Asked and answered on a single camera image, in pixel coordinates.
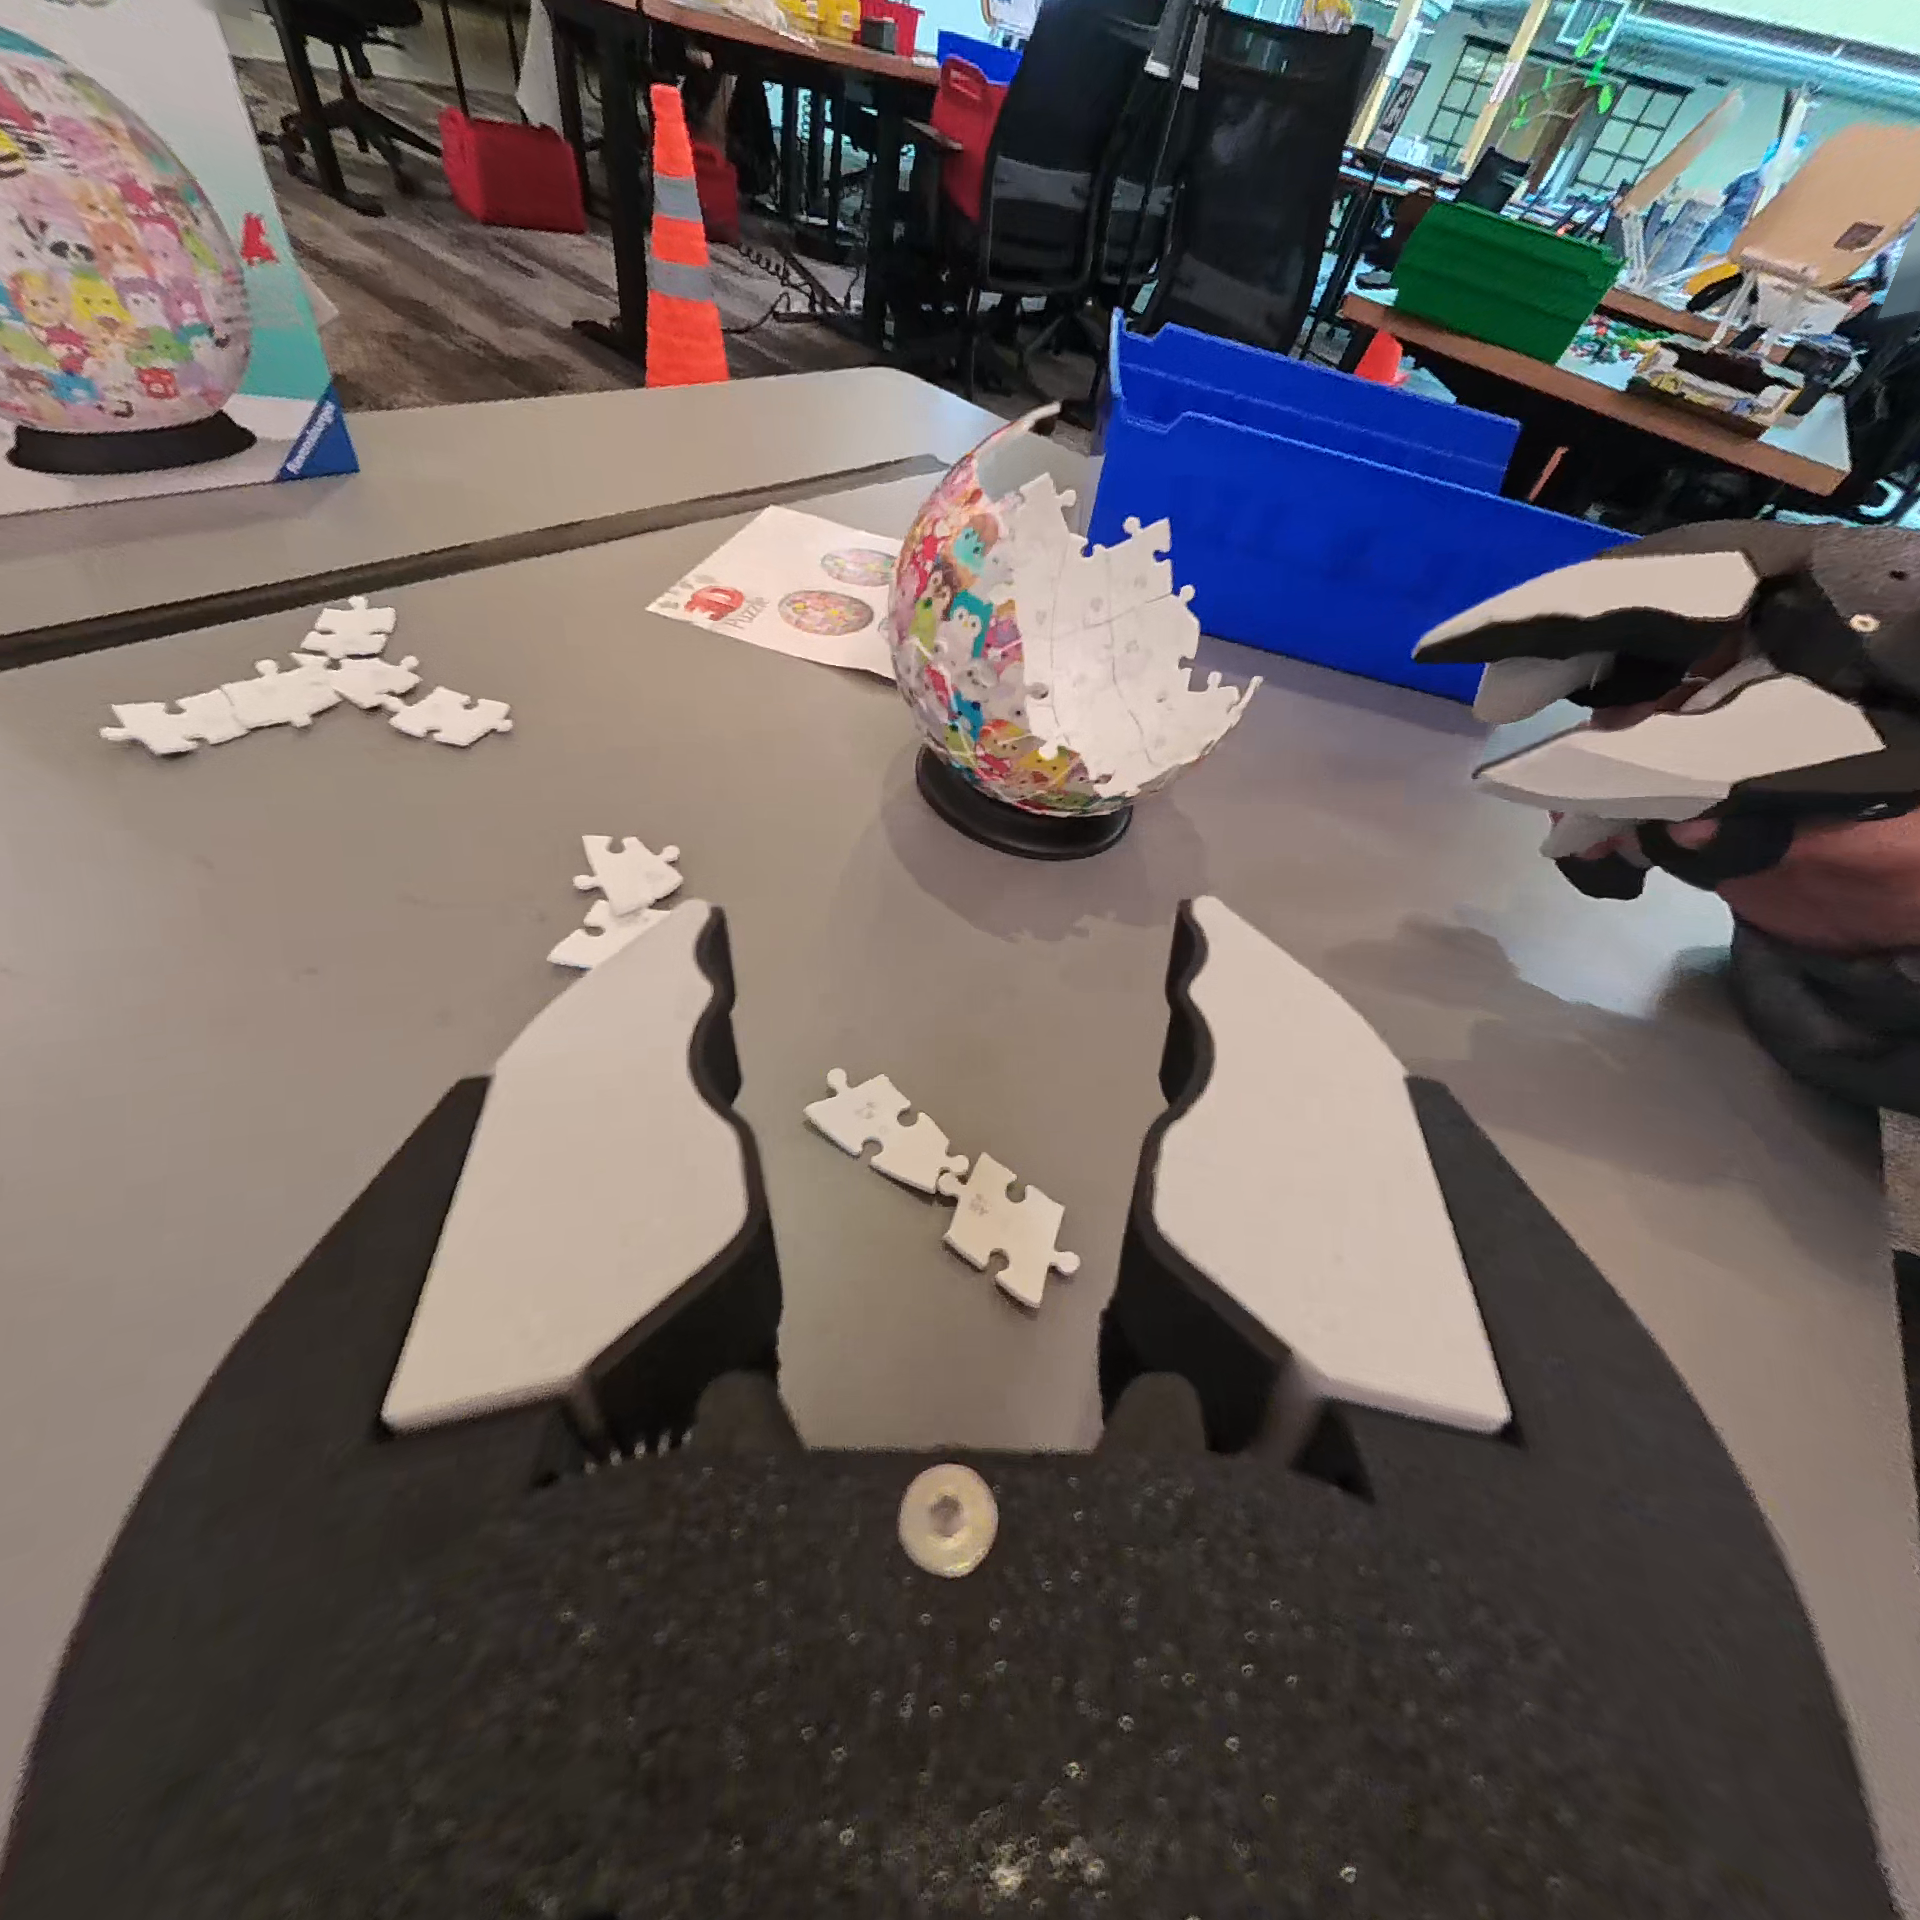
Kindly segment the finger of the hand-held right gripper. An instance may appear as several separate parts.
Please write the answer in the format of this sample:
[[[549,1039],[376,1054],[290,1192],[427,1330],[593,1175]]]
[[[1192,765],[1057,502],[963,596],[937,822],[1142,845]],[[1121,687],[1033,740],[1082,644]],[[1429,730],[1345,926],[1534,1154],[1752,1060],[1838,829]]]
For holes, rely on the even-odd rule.
[[[1553,703],[1707,710],[1769,677],[1747,631],[1758,593],[1742,551],[1631,551],[1505,588],[1429,629],[1410,658],[1479,670],[1471,705],[1488,724]]]
[[[1585,822],[1681,822],[1746,781],[1883,750],[1866,708],[1809,678],[1731,670],[1631,726],[1575,726],[1481,765],[1489,796]]]

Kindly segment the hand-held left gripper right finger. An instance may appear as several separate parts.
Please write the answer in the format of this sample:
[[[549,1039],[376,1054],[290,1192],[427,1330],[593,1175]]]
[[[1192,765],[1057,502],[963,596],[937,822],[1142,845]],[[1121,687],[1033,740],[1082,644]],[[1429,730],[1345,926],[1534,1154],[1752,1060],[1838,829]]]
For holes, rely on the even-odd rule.
[[[1166,1002],[1162,1112],[1096,1330],[1103,1421],[1168,1375],[1221,1455],[1329,1458],[1355,1410],[1507,1433],[1401,1058],[1215,895],[1174,911]]]

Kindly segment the joined white puzzle strip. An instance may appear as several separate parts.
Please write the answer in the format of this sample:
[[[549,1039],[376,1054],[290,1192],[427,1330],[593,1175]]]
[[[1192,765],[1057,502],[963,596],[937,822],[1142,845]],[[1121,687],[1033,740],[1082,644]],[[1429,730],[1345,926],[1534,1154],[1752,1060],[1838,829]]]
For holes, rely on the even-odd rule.
[[[831,1066],[826,1093],[802,1118],[851,1161],[914,1192],[947,1194],[968,1175],[970,1161],[952,1152],[946,1129],[882,1072],[855,1082]]]

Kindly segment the white puzzle piece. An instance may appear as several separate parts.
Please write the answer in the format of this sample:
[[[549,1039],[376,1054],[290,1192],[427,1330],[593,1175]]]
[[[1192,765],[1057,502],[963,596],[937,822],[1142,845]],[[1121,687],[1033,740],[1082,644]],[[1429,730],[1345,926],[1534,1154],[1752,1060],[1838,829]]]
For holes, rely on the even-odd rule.
[[[619,913],[610,901],[593,897],[582,922],[550,946],[546,962],[555,969],[591,970],[666,918],[670,911],[658,904]]]
[[[1063,1245],[1065,1207],[994,1157],[944,1167],[937,1192],[951,1204],[944,1247],[1023,1311],[1041,1310],[1051,1280],[1077,1274],[1080,1256]]]
[[[599,893],[608,911],[630,918],[677,893],[683,884],[681,847],[649,847],[633,833],[584,833],[584,870],[570,880],[579,893]]]

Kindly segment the black ball stand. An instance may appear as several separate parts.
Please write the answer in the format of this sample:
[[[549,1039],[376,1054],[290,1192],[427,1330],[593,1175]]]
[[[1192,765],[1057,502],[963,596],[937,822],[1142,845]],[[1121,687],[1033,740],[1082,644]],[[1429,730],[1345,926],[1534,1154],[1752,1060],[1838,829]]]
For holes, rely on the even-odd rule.
[[[929,810],[966,841],[1033,861],[1096,856],[1114,847],[1134,822],[1127,800],[1111,808],[1031,808],[985,791],[929,744],[914,764],[917,789]]]

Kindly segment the white curved puzzle dome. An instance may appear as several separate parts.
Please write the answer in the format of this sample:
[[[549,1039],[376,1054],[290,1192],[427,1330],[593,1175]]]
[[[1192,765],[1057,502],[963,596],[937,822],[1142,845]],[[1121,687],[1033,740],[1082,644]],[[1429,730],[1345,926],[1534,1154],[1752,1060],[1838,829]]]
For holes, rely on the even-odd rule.
[[[954,461],[902,537],[882,621],[929,769],[1018,824],[1125,828],[1206,758],[1261,677],[1195,677],[1201,623],[1171,582],[1166,519],[1114,544],[1071,522],[1077,492],[1023,456],[1056,400]]]

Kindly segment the person's right forearm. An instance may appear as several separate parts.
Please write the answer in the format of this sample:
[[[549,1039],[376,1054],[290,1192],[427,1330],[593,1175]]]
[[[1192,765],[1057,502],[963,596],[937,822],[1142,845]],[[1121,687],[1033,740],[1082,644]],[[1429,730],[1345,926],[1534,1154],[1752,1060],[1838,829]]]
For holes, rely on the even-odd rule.
[[[1763,1054],[1803,1085],[1918,1114],[1918,948],[1835,953],[1734,922],[1727,985]]]

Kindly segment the cluster of white puzzle pieces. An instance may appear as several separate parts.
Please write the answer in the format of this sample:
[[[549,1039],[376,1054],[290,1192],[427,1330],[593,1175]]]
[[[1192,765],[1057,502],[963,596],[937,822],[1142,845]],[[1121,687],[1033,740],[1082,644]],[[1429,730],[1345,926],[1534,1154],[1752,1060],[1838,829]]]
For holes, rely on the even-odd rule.
[[[353,593],[318,609],[286,658],[256,660],[242,678],[168,701],[114,703],[97,738],[154,758],[233,744],[264,730],[306,730],[329,713],[355,710],[398,736],[463,752],[510,736],[512,705],[427,685],[418,656],[392,650],[400,613]]]

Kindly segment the puzzle instruction leaflet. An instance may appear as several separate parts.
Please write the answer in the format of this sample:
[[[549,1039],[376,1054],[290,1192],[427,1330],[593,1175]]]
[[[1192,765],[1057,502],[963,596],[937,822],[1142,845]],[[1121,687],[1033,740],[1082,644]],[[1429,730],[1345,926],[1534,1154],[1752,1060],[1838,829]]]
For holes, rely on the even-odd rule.
[[[894,682],[883,616],[897,552],[897,537],[768,508],[664,588],[649,613]]]

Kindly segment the person's right hand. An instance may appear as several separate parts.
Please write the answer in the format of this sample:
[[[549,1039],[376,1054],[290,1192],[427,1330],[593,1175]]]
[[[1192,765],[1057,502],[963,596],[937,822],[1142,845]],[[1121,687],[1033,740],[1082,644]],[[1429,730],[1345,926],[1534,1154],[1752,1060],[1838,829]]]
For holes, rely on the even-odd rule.
[[[1770,865],[1721,880],[1713,892],[1742,922],[1799,948],[1915,948],[1918,810],[1797,820]]]

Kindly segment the blue plastic bin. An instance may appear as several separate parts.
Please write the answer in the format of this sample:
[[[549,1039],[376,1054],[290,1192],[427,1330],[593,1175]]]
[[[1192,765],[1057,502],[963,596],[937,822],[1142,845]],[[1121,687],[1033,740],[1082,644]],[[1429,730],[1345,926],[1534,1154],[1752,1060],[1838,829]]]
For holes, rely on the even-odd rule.
[[[1446,616],[1629,534],[1504,495],[1514,420],[1189,326],[1111,322],[1087,538],[1168,520],[1201,632],[1469,703]]]

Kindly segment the brown cardboard sheet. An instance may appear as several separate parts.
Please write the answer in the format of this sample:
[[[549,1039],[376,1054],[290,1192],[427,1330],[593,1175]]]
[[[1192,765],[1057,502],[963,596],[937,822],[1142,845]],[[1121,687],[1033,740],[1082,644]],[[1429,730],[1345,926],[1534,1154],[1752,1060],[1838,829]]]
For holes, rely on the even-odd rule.
[[[1742,272],[1826,289],[1918,213],[1918,125],[1853,124],[1824,140],[1731,244]]]

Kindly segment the black mesh office chair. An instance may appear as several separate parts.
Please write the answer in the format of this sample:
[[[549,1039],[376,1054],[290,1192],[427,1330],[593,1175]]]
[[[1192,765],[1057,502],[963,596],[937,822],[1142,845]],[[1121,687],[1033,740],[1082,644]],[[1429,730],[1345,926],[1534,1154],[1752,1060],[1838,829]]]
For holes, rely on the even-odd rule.
[[[1171,112],[1168,238],[1136,322],[1288,354],[1333,230],[1374,34],[1199,4]]]

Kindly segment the red plastic crate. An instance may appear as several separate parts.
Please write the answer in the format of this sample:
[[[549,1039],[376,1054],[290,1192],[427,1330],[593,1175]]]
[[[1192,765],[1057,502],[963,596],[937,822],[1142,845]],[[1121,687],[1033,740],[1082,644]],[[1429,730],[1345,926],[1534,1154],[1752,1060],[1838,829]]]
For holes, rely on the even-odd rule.
[[[947,210],[974,228],[979,224],[989,143],[1007,89],[1007,79],[994,79],[966,56],[942,58],[927,121],[942,137],[939,194]]]

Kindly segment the tall orange traffic cone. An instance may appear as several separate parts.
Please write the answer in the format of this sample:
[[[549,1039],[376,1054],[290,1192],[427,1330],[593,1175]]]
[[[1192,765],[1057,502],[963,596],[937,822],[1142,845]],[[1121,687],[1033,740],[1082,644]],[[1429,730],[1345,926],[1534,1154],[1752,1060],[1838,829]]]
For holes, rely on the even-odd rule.
[[[653,210],[645,244],[645,386],[728,382],[681,89],[649,86]]]

